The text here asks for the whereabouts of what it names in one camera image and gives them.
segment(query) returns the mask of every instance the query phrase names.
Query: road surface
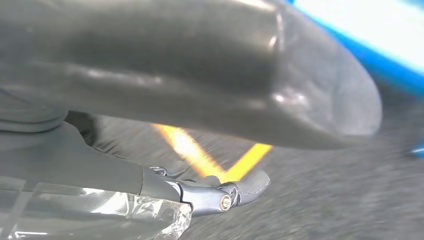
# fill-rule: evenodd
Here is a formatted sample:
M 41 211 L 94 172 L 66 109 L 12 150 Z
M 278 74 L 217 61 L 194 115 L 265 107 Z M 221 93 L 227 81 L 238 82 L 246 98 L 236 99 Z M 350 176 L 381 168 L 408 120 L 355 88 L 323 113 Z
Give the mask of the road surface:
M 336 151 L 273 148 L 256 167 L 271 186 L 255 203 L 194 218 L 182 240 L 422 240 L 424 160 L 408 150 L 424 137 L 424 105 L 386 91 L 378 136 Z M 101 118 L 101 140 L 128 159 L 168 166 L 180 157 L 150 124 Z M 224 169 L 254 143 L 190 130 Z M 195 177 L 193 170 L 186 177 Z

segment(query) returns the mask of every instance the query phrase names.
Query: clear plastic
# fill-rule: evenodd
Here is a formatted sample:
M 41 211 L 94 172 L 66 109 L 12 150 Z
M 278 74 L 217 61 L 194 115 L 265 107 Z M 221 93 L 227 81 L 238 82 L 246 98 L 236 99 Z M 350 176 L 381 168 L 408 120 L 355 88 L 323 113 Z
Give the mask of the clear plastic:
M 28 240 L 177 240 L 190 205 L 149 196 L 39 183 L 0 189 L 0 238 Z

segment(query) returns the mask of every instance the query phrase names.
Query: yellow line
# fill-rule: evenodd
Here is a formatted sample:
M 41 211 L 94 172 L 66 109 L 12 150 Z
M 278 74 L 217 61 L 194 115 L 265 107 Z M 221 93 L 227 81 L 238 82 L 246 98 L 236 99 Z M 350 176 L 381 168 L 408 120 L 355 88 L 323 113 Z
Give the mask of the yellow line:
M 228 171 L 209 156 L 187 131 L 179 127 L 153 124 L 174 149 L 201 176 L 216 176 L 221 183 L 240 181 L 272 149 L 272 146 L 257 143 Z
M 186 160 L 201 176 L 216 176 L 221 183 L 228 182 L 225 171 L 184 129 L 153 124 L 174 151 Z
M 225 174 L 230 182 L 240 181 L 252 170 L 256 164 L 272 149 L 273 146 L 257 143 L 247 151 L 238 162 L 234 164 Z

